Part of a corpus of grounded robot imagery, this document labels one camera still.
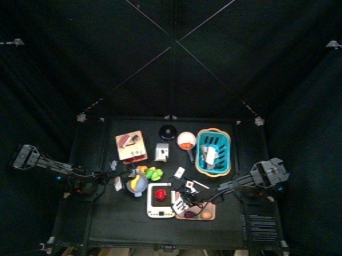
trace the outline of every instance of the blue basket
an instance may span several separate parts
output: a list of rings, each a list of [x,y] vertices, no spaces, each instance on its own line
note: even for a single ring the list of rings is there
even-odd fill
[[[195,166],[200,173],[209,177],[220,177],[229,173],[229,135],[216,128],[200,130],[196,141],[196,161]],[[205,149],[215,149],[213,166],[208,167],[205,163]]]

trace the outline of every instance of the small box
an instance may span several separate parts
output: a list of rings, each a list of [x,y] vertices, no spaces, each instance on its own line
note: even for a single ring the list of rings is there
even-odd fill
[[[141,131],[129,132],[115,137],[119,159],[131,164],[147,159]]]

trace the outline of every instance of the black fabric wall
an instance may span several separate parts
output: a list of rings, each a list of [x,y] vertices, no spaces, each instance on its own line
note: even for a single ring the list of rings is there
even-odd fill
[[[302,255],[342,252],[340,71],[342,51],[331,49],[267,124],[269,153],[291,172],[280,206],[286,237]]]
[[[326,0],[0,1],[0,42],[25,43],[0,44],[0,253],[45,241],[60,194],[50,175],[8,169],[10,154],[30,143],[66,161],[86,110],[260,115],[291,171],[287,239],[302,255],[338,255],[340,53],[324,46],[340,11]]]
[[[9,167],[20,144],[68,160],[74,116],[29,58],[12,46],[0,54],[0,255],[40,255],[61,191],[44,171]]]

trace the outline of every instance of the black table surface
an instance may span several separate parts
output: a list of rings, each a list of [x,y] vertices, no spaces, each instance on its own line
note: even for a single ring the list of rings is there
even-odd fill
[[[159,137],[159,129],[165,124],[175,126],[177,134],[189,131],[196,135],[201,129],[208,128],[216,128],[229,134],[231,171],[228,175],[211,178],[200,174],[189,161],[187,152],[176,145],[176,140],[167,142],[169,145],[167,162],[153,161],[156,143],[165,143]],[[137,130],[141,131],[148,159],[136,165],[163,169],[164,175],[157,182],[168,182],[176,169],[183,167],[188,178],[213,187],[229,181],[232,177],[247,174],[253,163],[267,160],[263,130],[252,121],[93,118],[78,125],[70,163],[92,171],[106,170],[109,162],[119,160],[115,136]],[[119,163],[117,170],[125,167]],[[90,247],[175,245],[179,248],[205,249],[236,249],[243,248],[244,245],[241,205],[232,194],[225,195],[224,202],[216,205],[216,216],[211,221],[149,218],[147,191],[141,197],[135,198],[125,189],[116,191],[112,183],[105,186],[105,193],[90,206],[65,200],[60,211],[56,225],[58,239],[64,243],[85,241]],[[77,220],[74,224],[77,227],[72,226],[73,219]]]

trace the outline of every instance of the green object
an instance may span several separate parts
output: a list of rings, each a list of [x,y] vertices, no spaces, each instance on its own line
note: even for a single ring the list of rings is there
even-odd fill
[[[151,179],[151,178],[152,178],[153,172],[155,172],[155,170],[148,170],[148,171],[147,171],[147,173],[145,173],[145,178],[147,178],[147,179]]]
[[[149,169],[145,173],[147,179],[151,179],[152,181],[157,181],[161,179],[164,172],[161,169]]]
[[[156,169],[156,170],[153,171],[153,174],[152,174],[151,180],[152,180],[152,181],[157,181],[157,180],[160,180],[160,179],[161,179],[163,174],[164,174],[164,173],[163,173],[161,169]]]

